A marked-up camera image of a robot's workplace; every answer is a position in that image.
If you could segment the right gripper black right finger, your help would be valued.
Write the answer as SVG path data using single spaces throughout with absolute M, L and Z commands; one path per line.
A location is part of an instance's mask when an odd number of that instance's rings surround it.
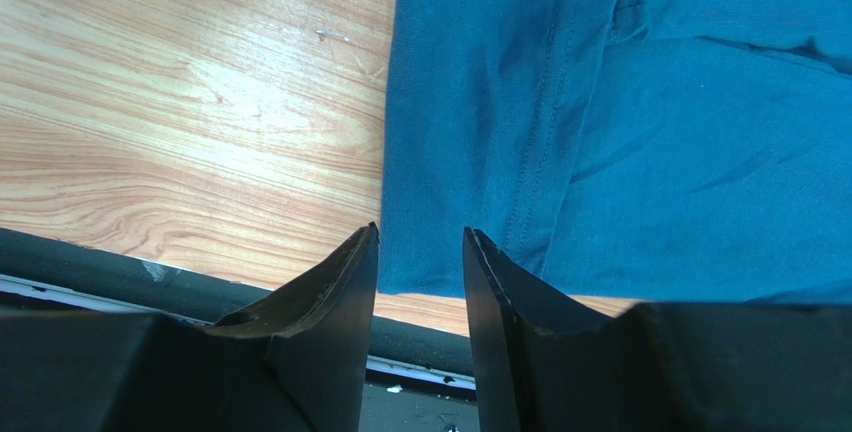
M 847 306 L 575 301 L 466 229 L 485 431 L 847 431 Z

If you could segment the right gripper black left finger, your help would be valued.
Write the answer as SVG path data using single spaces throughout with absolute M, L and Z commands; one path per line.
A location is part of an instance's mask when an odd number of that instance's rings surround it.
M 211 324 L 164 312 L 1 309 L 5 431 L 354 431 L 378 230 Z

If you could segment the blue t shirt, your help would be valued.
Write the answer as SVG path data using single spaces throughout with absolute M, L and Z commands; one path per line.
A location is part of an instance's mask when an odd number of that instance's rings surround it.
M 851 300 L 851 0 L 396 0 L 379 289 Z

